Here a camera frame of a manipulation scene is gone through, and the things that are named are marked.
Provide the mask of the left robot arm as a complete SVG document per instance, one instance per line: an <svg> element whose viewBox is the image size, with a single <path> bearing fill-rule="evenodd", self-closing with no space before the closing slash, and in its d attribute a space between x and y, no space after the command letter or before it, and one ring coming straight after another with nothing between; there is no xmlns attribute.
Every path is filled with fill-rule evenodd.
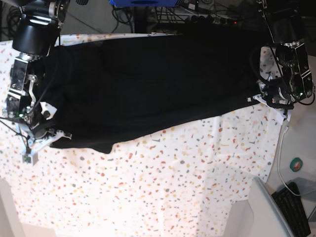
<svg viewBox="0 0 316 237"><path fill-rule="evenodd" d="M249 64L260 92L252 97L276 111L281 120L307 98L316 99L303 38L305 26L298 0L259 0L258 11L267 24L272 42L254 48Z"/></svg>

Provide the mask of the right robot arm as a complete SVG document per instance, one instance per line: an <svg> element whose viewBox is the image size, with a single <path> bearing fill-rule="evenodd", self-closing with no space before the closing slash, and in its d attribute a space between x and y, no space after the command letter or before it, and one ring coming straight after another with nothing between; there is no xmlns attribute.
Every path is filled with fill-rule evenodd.
<svg viewBox="0 0 316 237"><path fill-rule="evenodd" d="M2 116L16 125L16 133L25 146L23 158L29 162L38 153L32 149L36 141L47 146L64 136L63 131L50 129L54 123L40 104L52 81L48 81L43 92L38 91L38 86L46 78L42 60L60 38L70 2L8 0L6 3L19 9L21 15L12 42L19 55L10 71L10 86Z"/></svg>

